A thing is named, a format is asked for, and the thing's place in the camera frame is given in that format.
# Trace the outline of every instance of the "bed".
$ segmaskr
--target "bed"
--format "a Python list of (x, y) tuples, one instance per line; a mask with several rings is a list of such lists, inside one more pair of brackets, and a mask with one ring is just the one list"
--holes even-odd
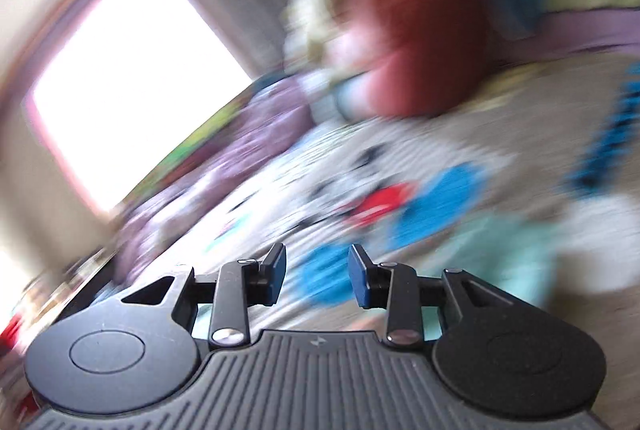
[[(631, 428), (624, 425), (638, 409), (625, 406), (628, 396), (617, 389), (640, 363), (630, 360), (623, 370), (616, 349), (630, 348), (599, 330), (593, 315), (599, 299), (637, 297), (626, 289), (640, 272), (640, 153), (631, 132), (609, 154), (597, 189), (580, 176), (637, 68), (632, 58), (597, 54), (531, 69), (499, 96), (432, 120), (316, 127), (229, 194), (136, 284), (177, 264), (215, 272), (282, 240), (286, 280), (275, 307), (251, 309), (254, 336), (266, 327), (378, 327), (382, 314), (358, 309), (348, 284), (346, 251), (355, 242), (376, 262), (405, 262), (422, 275), (465, 267), (539, 305), (560, 290), (573, 303), (556, 300), (552, 309), (591, 332), (612, 364), (596, 412)], [(589, 298), (587, 315), (577, 298)], [(209, 308), (201, 307), (194, 336), (206, 334)], [(425, 310), (424, 320), (426, 336), (437, 337), (434, 313)]]

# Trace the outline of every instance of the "red object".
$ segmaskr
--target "red object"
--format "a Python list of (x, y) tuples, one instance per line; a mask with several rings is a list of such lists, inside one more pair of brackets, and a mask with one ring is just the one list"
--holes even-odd
[(370, 69), (364, 99), (378, 116), (436, 116), (487, 73), (480, 0), (348, 0), (353, 41)]
[(15, 409), (15, 415), (21, 420), (25, 415), (36, 413), (38, 409), (38, 403), (33, 397), (33, 392), (30, 392), (20, 403), (18, 403), (18, 406)]
[(18, 334), (20, 326), (22, 325), (22, 317), (19, 314), (15, 314), (9, 323), (4, 328), (4, 331), (0, 333), (0, 345), (6, 349), (13, 349), (18, 342)]
[(358, 227), (370, 226), (380, 219), (407, 203), (415, 194), (417, 185), (414, 183), (400, 183), (373, 192), (360, 203), (351, 219)]

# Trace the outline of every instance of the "ridged rubber pad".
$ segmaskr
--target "ridged rubber pad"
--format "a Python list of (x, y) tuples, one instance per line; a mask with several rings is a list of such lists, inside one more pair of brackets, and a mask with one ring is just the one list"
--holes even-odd
[(189, 386), (147, 410), (108, 418), (46, 410), (28, 428), (595, 430), (604, 427), (588, 413), (555, 422), (510, 422), (481, 414), (442, 386), (423, 355), (391, 350), (374, 333), (264, 331), (251, 347), (215, 352)]

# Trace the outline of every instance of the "purple fabric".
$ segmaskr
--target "purple fabric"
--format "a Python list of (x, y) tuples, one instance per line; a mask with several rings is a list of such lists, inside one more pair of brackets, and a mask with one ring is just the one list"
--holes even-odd
[(231, 143), (138, 207), (120, 230), (114, 280), (131, 284), (209, 210), (313, 127), (295, 78), (258, 93), (234, 120)]
[(501, 42), (498, 59), (528, 63), (591, 52), (640, 56), (640, 10), (549, 13), (542, 18), (532, 38)]

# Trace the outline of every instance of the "teal fabric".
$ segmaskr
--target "teal fabric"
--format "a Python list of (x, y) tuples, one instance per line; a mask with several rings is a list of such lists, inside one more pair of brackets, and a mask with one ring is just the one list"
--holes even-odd
[[(504, 214), (479, 214), (456, 230), (428, 261), (433, 267), (417, 269), (421, 276), (439, 276), (440, 263), (459, 267), (521, 298), (542, 306), (556, 275), (558, 237), (552, 224), (531, 222)], [(438, 338), (442, 332), (436, 308), (423, 308), (424, 336)]]
[(211, 322), (212, 304), (198, 304), (198, 315), (191, 331), (191, 336), (201, 340), (209, 339), (209, 323)]

